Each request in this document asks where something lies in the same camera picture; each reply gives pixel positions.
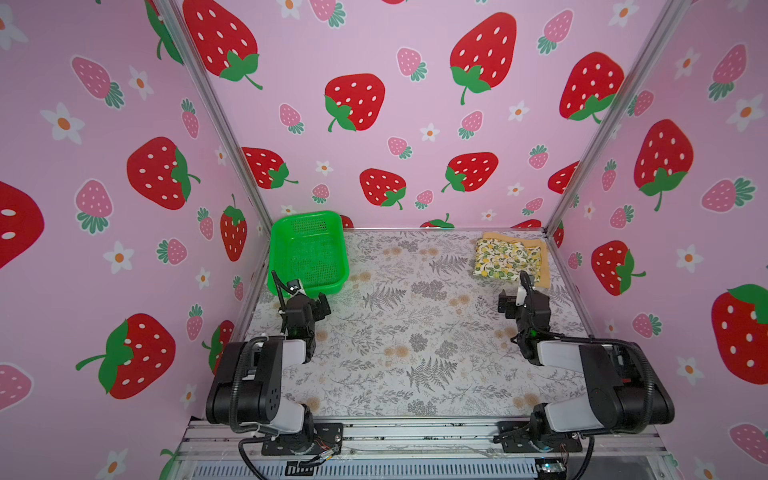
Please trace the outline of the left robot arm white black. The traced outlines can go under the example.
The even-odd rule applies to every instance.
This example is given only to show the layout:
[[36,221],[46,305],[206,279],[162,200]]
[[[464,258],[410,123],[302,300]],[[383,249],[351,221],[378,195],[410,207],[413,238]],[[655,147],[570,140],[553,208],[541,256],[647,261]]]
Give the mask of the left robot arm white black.
[[206,420],[235,433],[303,434],[312,422],[307,406],[283,398],[283,370],[312,360],[316,323],[331,309],[324,294],[308,296],[300,280],[283,283],[276,274],[272,279],[280,302],[280,333],[227,345],[206,400]]

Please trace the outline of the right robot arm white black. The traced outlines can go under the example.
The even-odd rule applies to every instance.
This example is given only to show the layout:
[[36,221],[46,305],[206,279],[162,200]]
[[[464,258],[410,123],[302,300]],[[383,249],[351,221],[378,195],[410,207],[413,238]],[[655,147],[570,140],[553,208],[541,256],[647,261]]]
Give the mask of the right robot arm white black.
[[577,398],[536,405],[526,425],[501,427],[496,443],[548,450],[574,435],[636,434],[674,420],[673,400],[640,346],[552,331],[550,298],[534,288],[526,271],[519,273],[516,294],[499,295],[498,311],[516,322],[511,342],[525,360],[576,372],[586,390]]

